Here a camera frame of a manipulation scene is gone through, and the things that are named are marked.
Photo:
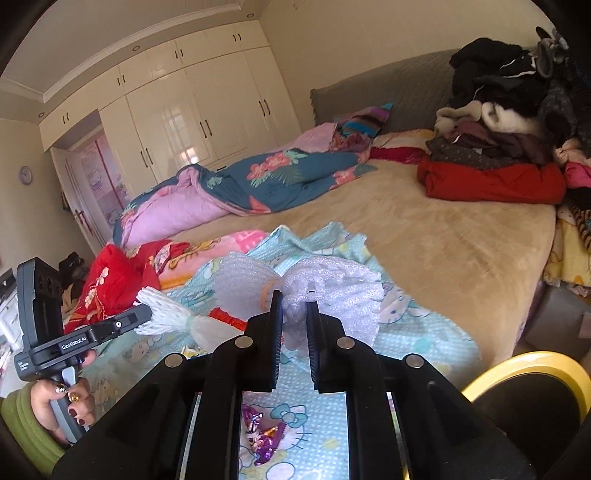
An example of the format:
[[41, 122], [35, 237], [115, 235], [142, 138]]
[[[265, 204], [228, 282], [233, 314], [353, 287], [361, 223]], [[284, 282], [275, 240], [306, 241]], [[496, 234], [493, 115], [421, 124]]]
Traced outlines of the left hand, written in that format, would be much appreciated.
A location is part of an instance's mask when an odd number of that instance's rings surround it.
[[95, 420], [95, 401], [85, 378], [71, 386], [39, 380], [31, 388], [30, 403], [37, 422], [63, 445], [74, 440], [74, 430], [84, 431]]

